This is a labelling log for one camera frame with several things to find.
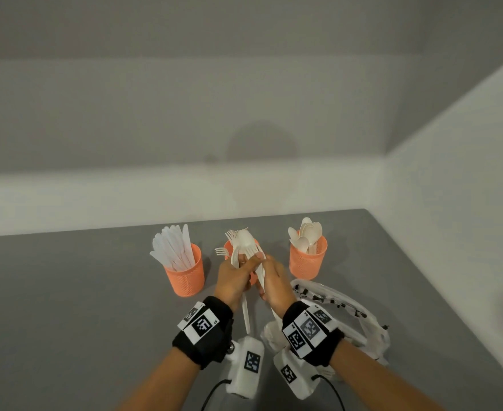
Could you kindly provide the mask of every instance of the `forearm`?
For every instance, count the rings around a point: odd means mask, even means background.
[[[421,391],[346,340],[338,344],[330,365],[371,411],[443,411]]]
[[[118,411],[178,411],[196,379],[200,366],[173,347],[149,378]]]

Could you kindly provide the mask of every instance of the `plastic cup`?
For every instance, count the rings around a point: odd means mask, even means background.
[[[316,255],[305,254],[290,243],[289,271],[297,278],[311,280],[318,275],[328,241],[322,236],[316,242]]]
[[[198,246],[191,244],[192,254],[196,264],[192,268],[185,271],[166,270],[168,279],[170,280],[173,291],[179,297],[190,297],[198,294],[204,287],[204,265],[202,263],[202,251]]]
[[[234,251],[234,248],[232,247],[232,244],[231,244],[230,241],[225,242],[225,244],[223,246],[226,249],[228,249],[228,256],[225,257],[225,259],[228,260],[232,256],[232,251]],[[255,272],[252,272],[251,273],[251,278],[250,278],[251,285],[255,285],[255,283],[257,282],[257,280],[258,280],[257,274],[255,274]]]

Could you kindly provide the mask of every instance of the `qr code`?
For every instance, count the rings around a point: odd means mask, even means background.
[[[293,349],[299,350],[300,347],[306,345],[307,343],[304,341],[303,336],[299,333],[299,331],[294,331],[288,336],[289,343],[293,346]]]
[[[300,326],[300,328],[303,331],[304,335],[308,337],[309,340],[315,337],[318,334],[318,332],[320,332],[320,327],[318,327],[318,325],[310,317],[305,320],[305,322]]]
[[[207,331],[212,327],[210,321],[204,315],[195,320],[191,326],[193,326],[194,330],[200,337],[205,335]]]
[[[246,361],[244,363],[244,368],[258,374],[260,362],[261,356],[259,356],[257,353],[248,351],[248,354],[246,355]]]
[[[285,378],[285,380],[287,380],[287,382],[289,384],[297,379],[297,377],[295,376],[295,373],[293,373],[293,371],[291,370],[289,365],[284,366],[280,370],[280,372],[282,372],[282,376]]]
[[[316,310],[314,315],[318,320],[320,320],[323,324],[326,324],[331,321],[331,318],[322,310]]]
[[[198,309],[196,307],[193,307],[192,310],[187,313],[185,318],[183,318],[183,320],[186,322],[189,321],[191,319],[191,317],[194,315],[194,313],[196,313],[197,311],[198,311]]]

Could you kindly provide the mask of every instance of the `hand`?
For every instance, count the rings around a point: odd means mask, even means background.
[[[291,288],[288,275],[284,266],[270,255],[263,261],[264,286],[259,281],[255,284],[259,290],[259,296],[270,304],[278,317],[284,317],[289,306],[297,301],[297,297]]]
[[[221,263],[214,297],[228,305],[233,312],[238,309],[242,293],[249,289],[250,274],[259,266],[263,259],[262,253],[249,258],[240,268],[232,266],[230,260]]]

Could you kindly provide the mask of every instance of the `black cable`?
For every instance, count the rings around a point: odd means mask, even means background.
[[[207,396],[206,401],[204,401],[204,405],[202,405],[202,408],[200,409],[200,411],[204,411],[206,409],[207,401],[210,400],[211,396],[214,394],[215,390],[218,387],[220,387],[223,384],[230,384],[231,382],[232,382],[232,380],[230,380],[230,379],[224,379],[224,380],[219,381],[218,383],[216,383],[215,386],[210,391],[209,395]]]
[[[339,403],[341,404],[341,408],[343,409],[343,411],[346,411],[344,409],[343,400],[341,399],[341,397],[339,396],[339,393],[337,392],[337,390],[335,389],[335,387],[333,386],[333,384],[329,381],[329,379],[326,378],[325,376],[322,376],[322,375],[315,375],[311,379],[315,380],[315,379],[318,379],[318,378],[322,378],[324,381],[326,381],[327,383],[329,383],[329,386],[331,387],[331,389],[333,389],[333,392],[335,392],[335,394],[337,395],[337,399],[339,400]]]

